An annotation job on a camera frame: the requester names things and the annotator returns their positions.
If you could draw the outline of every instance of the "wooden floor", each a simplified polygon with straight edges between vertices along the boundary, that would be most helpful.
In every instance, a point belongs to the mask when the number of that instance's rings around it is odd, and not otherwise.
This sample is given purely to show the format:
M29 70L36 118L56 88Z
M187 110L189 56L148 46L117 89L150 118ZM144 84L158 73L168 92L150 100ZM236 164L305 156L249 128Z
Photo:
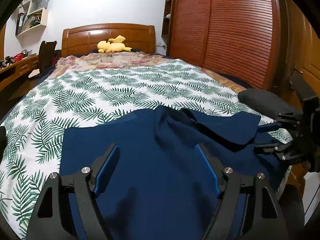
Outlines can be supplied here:
M29 91L34 87L38 79L27 79L23 82L17 90L12 94L9 100L13 100L15 98L23 97L24 95L28 94Z
M1 91L0 120L33 88L36 82L37 79L20 79Z

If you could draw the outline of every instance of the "red basket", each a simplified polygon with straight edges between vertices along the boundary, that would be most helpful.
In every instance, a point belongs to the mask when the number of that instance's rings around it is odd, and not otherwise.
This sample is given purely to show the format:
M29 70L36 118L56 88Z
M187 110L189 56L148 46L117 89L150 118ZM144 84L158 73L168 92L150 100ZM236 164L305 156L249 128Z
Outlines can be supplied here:
M13 57L15 62L22 60L23 53L19 53Z

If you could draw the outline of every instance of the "yellow plush toy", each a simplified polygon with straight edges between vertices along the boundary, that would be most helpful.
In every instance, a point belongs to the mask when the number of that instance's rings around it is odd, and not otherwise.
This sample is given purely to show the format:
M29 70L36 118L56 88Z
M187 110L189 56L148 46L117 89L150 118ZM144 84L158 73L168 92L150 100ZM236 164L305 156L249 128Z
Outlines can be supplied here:
M98 43L98 52L106 53L106 52L121 52L121 51L131 51L132 48L126 47L122 42L125 41L125 37L119 35L115 39L109 39L107 41L100 41Z

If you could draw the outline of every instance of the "black cushion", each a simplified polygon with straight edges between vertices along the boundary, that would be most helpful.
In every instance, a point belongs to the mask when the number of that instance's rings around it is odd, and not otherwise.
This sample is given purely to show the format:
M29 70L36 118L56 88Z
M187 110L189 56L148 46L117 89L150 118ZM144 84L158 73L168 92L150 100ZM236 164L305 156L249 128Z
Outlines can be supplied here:
M298 120L302 116L301 110L294 106L290 106L280 97L266 90L249 88L238 93L238 99L253 110L274 120L278 118L279 114L293 113Z

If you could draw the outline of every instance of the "blue gripper pad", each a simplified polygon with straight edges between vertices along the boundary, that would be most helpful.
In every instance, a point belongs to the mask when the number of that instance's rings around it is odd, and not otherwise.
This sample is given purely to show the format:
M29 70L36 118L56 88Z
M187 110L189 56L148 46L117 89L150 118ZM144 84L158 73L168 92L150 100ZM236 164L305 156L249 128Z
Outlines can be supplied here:
M97 179L96 179L96 187L94 188L94 193L98 197L101 193L105 192L109 181L111 179L111 176L113 174L113 171L116 168L116 165L118 164L118 161L120 159L120 149L118 145L116 145L108 158L106 159L105 163L101 167Z
M219 189L219 181L218 181L218 176L217 176L216 172L214 171L214 169L210 165L207 157L205 156L204 152L202 151L201 147L198 144L196 145L195 150L200 153L201 157L203 158L203 160L208 168L208 171L210 172L210 176L211 176L211 180L214 184L214 192L216 193L216 196L220 196L221 190Z

